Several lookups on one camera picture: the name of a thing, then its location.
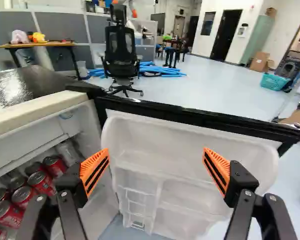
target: office chair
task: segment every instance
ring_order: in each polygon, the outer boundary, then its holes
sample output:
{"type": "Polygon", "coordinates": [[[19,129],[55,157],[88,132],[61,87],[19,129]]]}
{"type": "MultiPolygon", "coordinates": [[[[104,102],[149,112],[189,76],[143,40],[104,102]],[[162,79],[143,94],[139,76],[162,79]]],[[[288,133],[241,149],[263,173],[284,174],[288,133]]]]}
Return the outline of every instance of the office chair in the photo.
{"type": "Polygon", "coordinates": [[[109,87],[111,95],[123,92],[128,98],[127,91],[140,93],[142,90],[131,87],[134,77],[139,78],[140,60],[136,54],[135,32],[125,27],[127,7],[121,4],[110,5],[111,21],[116,26],[105,28],[106,49],[104,58],[101,57],[104,74],[112,77],[113,83],[109,87]]]}

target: yellow toy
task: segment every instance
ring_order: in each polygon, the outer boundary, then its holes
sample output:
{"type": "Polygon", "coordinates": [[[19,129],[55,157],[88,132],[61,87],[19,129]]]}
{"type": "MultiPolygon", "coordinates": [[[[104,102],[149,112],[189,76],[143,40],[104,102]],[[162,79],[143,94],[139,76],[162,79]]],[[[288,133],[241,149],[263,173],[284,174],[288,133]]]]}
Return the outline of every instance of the yellow toy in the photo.
{"type": "Polygon", "coordinates": [[[32,41],[34,43],[46,43],[47,41],[45,40],[45,36],[44,34],[40,33],[40,32],[34,32],[33,35],[32,35],[32,41]]]}

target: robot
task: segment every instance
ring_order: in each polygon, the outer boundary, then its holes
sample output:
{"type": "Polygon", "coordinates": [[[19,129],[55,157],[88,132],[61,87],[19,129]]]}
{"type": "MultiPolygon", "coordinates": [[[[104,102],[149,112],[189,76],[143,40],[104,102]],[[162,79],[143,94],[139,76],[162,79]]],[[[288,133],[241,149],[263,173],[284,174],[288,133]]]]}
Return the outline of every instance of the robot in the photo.
{"type": "MultiPolygon", "coordinates": [[[[127,0],[113,0],[112,4],[125,4],[127,0]]],[[[132,12],[132,17],[136,19],[138,17],[137,10],[134,7],[134,0],[128,0],[129,8],[132,12]]]]}

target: blue basket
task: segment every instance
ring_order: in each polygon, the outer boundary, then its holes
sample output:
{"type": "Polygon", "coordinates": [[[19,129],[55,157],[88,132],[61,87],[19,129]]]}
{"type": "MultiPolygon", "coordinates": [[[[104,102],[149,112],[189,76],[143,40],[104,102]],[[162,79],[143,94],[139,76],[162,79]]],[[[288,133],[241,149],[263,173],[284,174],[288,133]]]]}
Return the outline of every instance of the blue basket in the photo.
{"type": "Polygon", "coordinates": [[[271,89],[273,91],[280,91],[288,82],[290,78],[284,78],[269,73],[264,73],[261,80],[261,87],[271,89]]]}

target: gray floor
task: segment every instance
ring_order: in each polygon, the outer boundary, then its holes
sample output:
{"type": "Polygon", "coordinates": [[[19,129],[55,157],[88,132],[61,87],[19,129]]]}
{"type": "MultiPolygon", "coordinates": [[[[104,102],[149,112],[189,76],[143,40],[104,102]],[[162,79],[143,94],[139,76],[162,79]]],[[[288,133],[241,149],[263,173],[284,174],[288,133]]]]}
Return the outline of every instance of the gray floor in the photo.
{"type": "MultiPolygon", "coordinates": [[[[186,56],[178,68],[186,73],[186,77],[163,78],[142,77],[136,80],[133,87],[144,91],[144,97],[131,93],[131,98],[179,105],[206,111],[226,113],[259,120],[271,120],[284,104],[286,109],[282,115],[289,116],[296,109],[300,96],[293,96],[289,103],[289,95],[260,87],[262,73],[243,67],[229,65],[192,55],[186,56]]],[[[108,88],[111,79],[92,78],[89,83],[108,88]]],[[[298,239],[300,240],[300,143],[294,145],[281,157],[278,176],[269,193],[281,196],[290,213],[298,239]]],[[[210,231],[198,240],[223,239],[228,221],[215,224],[210,231]]],[[[122,227],[118,216],[104,232],[101,240],[116,239],[152,239],[143,232],[122,227]]],[[[249,240],[260,240],[260,230],[256,221],[252,221],[249,240]]]]}
{"type": "MultiPolygon", "coordinates": [[[[144,91],[129,96],[218,113],[270,120],[287,94],[260,87],[262,73],[193,55],[177,65],[185,77],[142,77],[133,87],[144,91]]],[[[108,88],[111,79],[88,82],[108,88]]]]}

